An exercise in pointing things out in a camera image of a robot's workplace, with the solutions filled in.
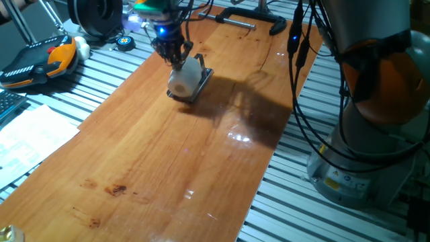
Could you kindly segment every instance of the wooden table surface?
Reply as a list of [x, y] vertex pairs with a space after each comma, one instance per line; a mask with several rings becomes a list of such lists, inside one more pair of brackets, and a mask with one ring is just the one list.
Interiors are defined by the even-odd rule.
[[[234, 241], [292, 95], [291, 23], [269, 36], [269, 23], [233, 19], [257, 30], [189, 25], [192, 56], [204, 54], [215, 72], [194, 105], [167, 97], [171, 68], [152, 54], [0, 205], [0, 228], [18, 226], [26, 242]], [[316, 28], [310, 39], [318, 51]]]

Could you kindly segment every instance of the white paper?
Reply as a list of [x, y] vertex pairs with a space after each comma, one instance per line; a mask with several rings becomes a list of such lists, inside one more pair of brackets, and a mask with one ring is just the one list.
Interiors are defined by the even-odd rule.
[[46, 105], [24, 111], [0, 132], [0, 189], [45, 160], [78, 132]]

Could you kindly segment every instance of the black cable bundle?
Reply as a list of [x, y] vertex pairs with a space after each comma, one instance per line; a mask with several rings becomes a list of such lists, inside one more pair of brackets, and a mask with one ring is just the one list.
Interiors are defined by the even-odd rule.
[[[322, 18], [324, 20], [320, 17], [318, 11], [316, 10], [316, 5], [315, 5], [316, 2], [315, 1], [318, 3], [318, 6], [320, 7], [320, 10], [322, 13]], [[346, 87], [345, 87], [346, 86], [345, 76], [343, 74], [343, 68], [342, 68], [341, 62], [339, 61], [339, 53], [337, 52], [337, 49], [336, 49], [336, 42], [335, 42], [335, 38], [334, 38], [334, 33], [330, 27], [328, 17], [323, 10], [323, 5], [322, 5], [321, 1], [320, 0], [310, 0], [309, 5], [311, 7], [310, 20], [309, 20], [306, 35], [304, 35], [304, 33], [303, 33], [304, 39], [300, 45], [300, 48], [298, 48], [298, 46], [300, 43], [300, 36], [302, 35], [302, 20], [304, 17], [303, 6], [302, 6], [301, 0], [299, 1], [297, 9], [294, 12], [294, 20], [293, 20], [293, 24], [292, 24], [292, 27], [290, 29], [290, 35], [288, 38], [288, 53], [289, 53], [289, 65], [288, 66], [289, 66], [289, 72], [290, 72], [290, 84], [291, 84], [292, 95], [293, 95], [293, 100], [292, 100], [293, 101], [293, 113], [294, 113], [294, 116], [296, 118], [296, 121], [297, 121], [297, 124], [299, 126], [300, 131], [302, 132], [305, 140], [308, 142], [308, 144], [311, 146], [311, 148], [318, 154], [318, 156], [322, 160], [327, 162], [329, 165], [331, 165], [337, 169], [340, 169], [342, 171], [352, 172], [352, 173], [369, 173], [369, 172], [379, 171], [381, 169], [385, 169], [387, 167], [390, 167], [392, 165], [400, 163], [401, 161], [403, 161], [408, 156], [413, 155], [419, 149], [423, 149], [425, 154], [430, 158], [430, 154], [423, 148], [424, 144], [429, 142], [429, 140], [430, 140], [430, 135], [428, 132], [430, 129], [430, 113], [429, 113], [429, 121], [427, 123], [426, 133], [423, 137], [423, 140], [421, 142], [418, 142], [418, 143], [413, 143], [411, 145], [411, 147], [406, 148], [403, 151], [390, 153], [390, 154], [377, 154], [377, 155], [375, 155], [375, 154], [364, 154], [364, 155], [361, 154], [361, 156], [368, 156], [366, 158], [362, 158], [362, 157], [360, 157], [360, 155], [358, 155], [359, 154], [358, 152], [354, 151], [352, 148], [350, 148], [347, 145], [345, 135], [343, 134], [343, 109], [346, 107], [345, 94], [348, 93], [348, 95], [349, 95], [349, 92], [346, 90]], [[297, 101], [297, 94], [296, 94], [297, 82], [298, 82], [300, 69], [304, 66], [304, 64], [306, 62], [306, 57], [308, 54], [308, 50], [310, 48], [309, 33], [310, 33], [310, 28], [312, 26], [313, 19], [315, 19], [316, 25], [317, 25], [318, 29], [320, 30], [320, 34], [325, 39], [325, 43], [326, 43], [327, 47], [330, 49], [330, 51], [332, 52], [332, 55], [335, 57], [336, 61], [339, 63], [339, 66], [340, 66], [341, 87], [340, 87], [339, 93], [341, 94], [341, 100], [340, 100], [341, 105], [340, 105], [340, 109], [339, 109], [339, 134], [341, 136], [341, 140], [348, 147], [349, 152], [352, 155], [348, 155], [348, 154], [345, 154], [345, 153], [337, 150], [336, 148], [332, 147], [325, 139], [323, 139], [315, 131], [315, 129], [313, 127], [311, 127], [311, 125], [307, 121], [306, 116], [303, 114], [302, 110], [300, 109], [300, 105], [298, 104], [298, 101]], [[294, 54], [297, 52], [297, 50], [299, 50], [299, 53], [298, 53], [298, 57], [296, 60], [296, 75], [294, 77], [292, 59], [294, 57]], [[305, 133], [304, 128], [302, 126], [302, 123], [299, 120], [299, 116], [303, 119], [304, 123], [306, 124], [308, 129], [311, 131], [311, 133], [313, 133], [313, 135], [315, 135], [315, 137], [323, 145], [325, 145], [328, 149], [332, 150], [336, 154], [338, 154], [338, 155], [340, 155], [346, 159], [349, 159], [352, 161], [357, 161], [360, 163], [366, 163], [368, 165], [376, 165], [378, 167], [375, 167], [373, 169], [366, 169], [366, 170], [364, 170], [364, 169], [363, 170], [350, 170], [350, 169], [346, 169], [344, 167], [340, 167], [340, 166], [334, 164], [333, 162], [329, 161], [319, 151], [319, 149], [314, 146], [312, 141], [308, 138], [308, 135]]]

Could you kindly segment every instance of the yellow warning label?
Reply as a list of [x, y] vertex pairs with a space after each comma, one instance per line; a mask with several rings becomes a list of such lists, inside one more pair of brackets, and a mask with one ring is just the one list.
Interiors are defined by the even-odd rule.
[[339, 189], [340, 186], [340, 184], [338, 184], [335, 180], [329, 177], [324, 180], [324, 183], [336, 191]]

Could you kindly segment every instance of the orange and black device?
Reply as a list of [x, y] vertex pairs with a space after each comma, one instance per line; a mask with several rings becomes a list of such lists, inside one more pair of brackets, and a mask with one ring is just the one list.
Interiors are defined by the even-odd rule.
[[77, 62], [75, 39], [65, 35], [52, 37], [22, 49], [0, 71], [0, 85], [13, 89], [45, 83], [53, 77], [72, 73]]

